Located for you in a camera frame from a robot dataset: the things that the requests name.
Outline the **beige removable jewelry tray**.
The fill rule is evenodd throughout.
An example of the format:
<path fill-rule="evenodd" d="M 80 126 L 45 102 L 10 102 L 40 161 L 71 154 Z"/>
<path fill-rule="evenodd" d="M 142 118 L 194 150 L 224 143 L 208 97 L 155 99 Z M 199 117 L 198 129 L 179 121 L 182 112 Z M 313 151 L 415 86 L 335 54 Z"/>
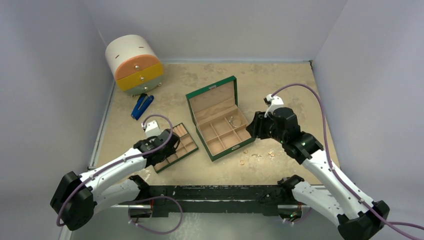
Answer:
<path fill-rule="evenodd" d="M 192 135 L 188 132 L 188 129 L 182 122 L 174 126 L 173 130 L 179 136 L 180 142 L 176 147 L 174 154 L 153 167 L 157 174 L 169 168 L 170 166 L 177 164 L 199 149 Z"/>

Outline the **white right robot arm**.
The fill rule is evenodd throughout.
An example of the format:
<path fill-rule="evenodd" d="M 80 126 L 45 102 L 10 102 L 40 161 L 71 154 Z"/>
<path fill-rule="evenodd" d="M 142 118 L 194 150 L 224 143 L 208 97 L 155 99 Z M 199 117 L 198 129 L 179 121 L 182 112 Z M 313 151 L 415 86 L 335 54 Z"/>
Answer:
<path fill-rule="evenodd" d="M 384 227 L 390 208 L 382 200 L 374 201 L 350 181 L 327 158 L 323 145 L 310 133 L 301 130 L 292 109 L 280 107 L 272 113 L 257 111 L 246 127 L 254 139 L 273 139 L 284 152 L 312 173 L 329 191 L 324 194 L 293 175 L 278 181 L 280 196 L 288 204 L 307 204 L 329 219 L 345 240 L 369 240 Z"/>

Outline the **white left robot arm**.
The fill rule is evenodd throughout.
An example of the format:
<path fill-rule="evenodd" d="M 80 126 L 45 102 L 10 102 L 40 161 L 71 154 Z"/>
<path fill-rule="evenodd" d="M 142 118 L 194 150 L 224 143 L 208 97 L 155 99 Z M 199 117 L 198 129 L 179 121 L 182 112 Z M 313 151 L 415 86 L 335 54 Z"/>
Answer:
<path fill-rule="evenodd" d="M 150 186 L 135 172 L 165 161 L 177 150 L 180 138 L 170 128 L 136 142 L 111 162 L 87 172 L 66 173 L 60 180 L 50 206 L 57 214 L 56 225 L 74 231 L 97 213 L 121 203 L 142 205 L 173 198 L 150 194 Z"/>

